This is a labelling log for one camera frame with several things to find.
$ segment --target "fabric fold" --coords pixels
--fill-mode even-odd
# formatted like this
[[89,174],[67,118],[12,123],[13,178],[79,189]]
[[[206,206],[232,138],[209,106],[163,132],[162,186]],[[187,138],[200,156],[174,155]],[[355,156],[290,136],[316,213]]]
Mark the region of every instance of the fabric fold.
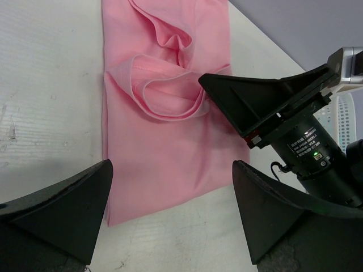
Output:
[[109,226],[231,183],[248,148],[198,83],[231,74],[227,0],[103,0]]

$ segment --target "white table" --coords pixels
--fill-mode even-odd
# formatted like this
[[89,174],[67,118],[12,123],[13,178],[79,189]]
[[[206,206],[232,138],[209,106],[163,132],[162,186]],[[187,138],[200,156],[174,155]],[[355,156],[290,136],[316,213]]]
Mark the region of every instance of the white table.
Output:
[[[280,78],[302,72],[232,5],[230,26],[235,75]],[[0,203],[102,159],[100,0],[1,1],[0,64]],[[269,175],[276,159],[268,148],[251,153],[252,165]],[[90,269],[256,271],[232,186],[113,228],[103,223]]]

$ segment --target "white plastic basket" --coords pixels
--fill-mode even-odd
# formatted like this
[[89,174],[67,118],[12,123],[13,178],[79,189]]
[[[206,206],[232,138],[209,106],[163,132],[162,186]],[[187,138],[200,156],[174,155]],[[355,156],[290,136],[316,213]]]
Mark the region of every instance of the white plastic basket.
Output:
[[351,93],[342,93],[332,98],[329,105],[314,116],[338,143],[343,152],[347,145],[356,141],[356,112]]

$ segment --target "gray wall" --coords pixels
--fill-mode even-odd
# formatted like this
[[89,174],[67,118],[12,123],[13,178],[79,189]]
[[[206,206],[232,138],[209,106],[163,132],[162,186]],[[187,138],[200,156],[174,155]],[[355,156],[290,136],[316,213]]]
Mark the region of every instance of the gray wall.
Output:
[[305,70],[363,46],[363,0],[230,0]]

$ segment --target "pink fabric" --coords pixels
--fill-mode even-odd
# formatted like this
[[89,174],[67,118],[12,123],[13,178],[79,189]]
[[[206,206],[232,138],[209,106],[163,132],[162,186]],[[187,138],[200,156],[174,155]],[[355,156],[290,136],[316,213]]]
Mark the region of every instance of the pink fabric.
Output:
[[230,74],[227,0],[103,0],[109,226],[231,183],[248,148],[198,84]]

